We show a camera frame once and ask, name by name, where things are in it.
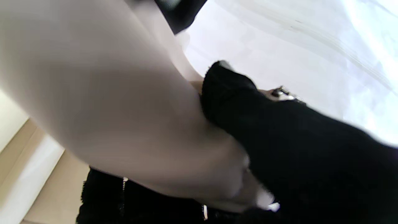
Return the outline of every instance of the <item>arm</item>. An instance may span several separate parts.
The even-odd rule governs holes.
[[[151,19],[121,0],[2,1],[0,87],[97,169],[173,196],[233,195],[245,154],[208,124],[184,78],[198,75],[175,68]]]

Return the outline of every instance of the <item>black clothing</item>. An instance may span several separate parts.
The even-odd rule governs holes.
[[[201,101],[207,119],[243,145],[289,222],[398,223],[396,148],[304,104],[271,101],[219,63]]]

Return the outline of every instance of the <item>silver metal clasp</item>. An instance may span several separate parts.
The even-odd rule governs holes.
[[[298,103],[306,104],[300,97],[298,97],[296,94],[292,94],[284,86],[276,88],[274,91],[272,91],[271,95],[278,97],[280,100],[293,100]]]

